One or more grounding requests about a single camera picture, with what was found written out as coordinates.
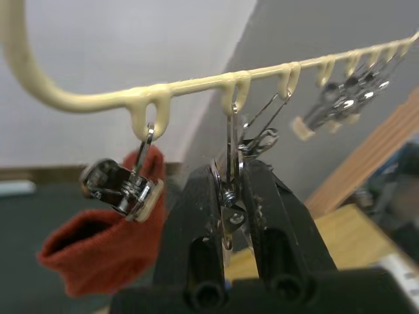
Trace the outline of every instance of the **drying rack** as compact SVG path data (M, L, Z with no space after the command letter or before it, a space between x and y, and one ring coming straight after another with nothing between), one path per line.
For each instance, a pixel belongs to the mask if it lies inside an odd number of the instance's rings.
M156 140L166 131L170 119L171 99L175 96L214 88L221 89L221 108L226 115L231 115L231 103L235 89L237 89L235 104L240 111L246 102L252 80L278 77L278 93L285 99L288 90L291 94L295 91L300 72L303 69L317 67L316 84L321 87L329 80L336 61L346 61L345 74L350 76L355 71L362 56L368 56L367 66L371 68L380 57L383 61L389 62L396 54L399 56L405 55L412 43L419 38L418 31L412 37L406 39L304 61L294 61L271 67L224 73L169 84L141 86L105 94L79 95L57 87L38 66L27 40L25 1L3 0L2 5L2 40L5 57L14 76L26 91L45 105L73 113L91 113L125 107L131 114L134 133L142 141L147 136L145 113L147 106L150 104L154 104L156 107L155 134L153 137L153 140Z

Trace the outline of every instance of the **cream hanger hook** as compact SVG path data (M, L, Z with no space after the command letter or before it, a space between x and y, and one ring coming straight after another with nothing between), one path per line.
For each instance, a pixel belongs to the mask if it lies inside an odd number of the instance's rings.
M319 67L317 83L321 86L329 79L333 66L338 60L351 60L352 58L350 63L353 64L356 61L353 59L354 53L356 53L358 58L364 54L371 54L376 50L386 51L387 57L389 57L399 47L401 47L402 53L406 53L411 44L419 38L418 31L412 37L406 39L304 61L283 63L271 67L225 73L169 84L136 87L119 92L78 95L57 87L38 66L27 41L25 1L0 1L2 5L0 35L2 36L5 58L13 75L27 92L45 105L73 113L92 113L125 107L132 115L134 132L142 141L146 140L145 136L147 134L145 111L151 103L156 107L155 135L153 137L153 140L155 140L166 131L170 120L170 101L174 96L222 88L223 112L226 115L231 115L231 99L236 86L238 87L236 106L240 110L244 106L252 80L276 75L283 77L284 79L281 81L290 84L292 89L295 89L301 69ZM284 94L285 89L283 86L280 86L280 89L284 97L286 95Z

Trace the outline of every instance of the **red sock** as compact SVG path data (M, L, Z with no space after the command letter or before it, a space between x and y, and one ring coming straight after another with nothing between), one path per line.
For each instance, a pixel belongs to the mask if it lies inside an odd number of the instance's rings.
M129 154L124 167L131 169L136 156ZM156 147L148 150L140 173L164 181L164 158ZM157 258L166 219L163 194L142 223L128 222L113 210L91 209L78 214L49 236L38 261L60 273L70 296L117 291Z

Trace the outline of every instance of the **orange sock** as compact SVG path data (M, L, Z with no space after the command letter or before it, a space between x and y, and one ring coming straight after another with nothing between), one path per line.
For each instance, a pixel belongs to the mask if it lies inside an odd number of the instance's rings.
M123 166L131 169L136 156L129 154ZM164 158L156 147L148 150L140 173L164 181ZM163 193L142 223L113 210L87 210L52 233L37 258L60 273L70 296L114 293L154 264L165 219Z

